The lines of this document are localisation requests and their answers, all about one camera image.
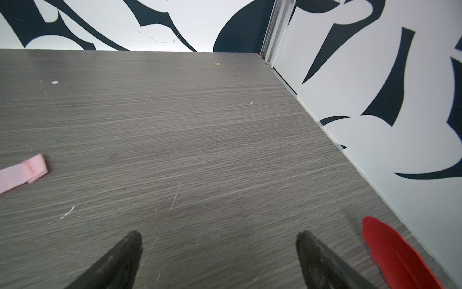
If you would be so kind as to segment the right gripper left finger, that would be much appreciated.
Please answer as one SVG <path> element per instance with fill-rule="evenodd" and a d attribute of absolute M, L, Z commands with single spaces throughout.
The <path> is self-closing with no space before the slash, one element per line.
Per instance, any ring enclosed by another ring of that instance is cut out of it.
<path fill-rule="evenodd" d="M 142 253 L 142 235 L 131 231 L 66 288 L 132 289 Z"/>

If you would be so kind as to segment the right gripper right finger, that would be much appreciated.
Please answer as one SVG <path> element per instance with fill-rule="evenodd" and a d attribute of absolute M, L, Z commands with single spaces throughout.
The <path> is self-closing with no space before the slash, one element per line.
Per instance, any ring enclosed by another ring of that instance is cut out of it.
<path fill-rule="evenodd" d="M 295 246 L 308 289 L 375 288 L 310 231 L 299 232 Z"/>

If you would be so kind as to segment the pink school backpack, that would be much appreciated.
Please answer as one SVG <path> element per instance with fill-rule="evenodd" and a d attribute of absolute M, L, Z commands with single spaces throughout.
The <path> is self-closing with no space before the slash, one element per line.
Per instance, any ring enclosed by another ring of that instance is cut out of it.
<path fill-rule="evenodd" d="M 47 173 L 48 168 L 42 154 L 1 169 L 1 194 L 20 185 L 31 184 Z"/>

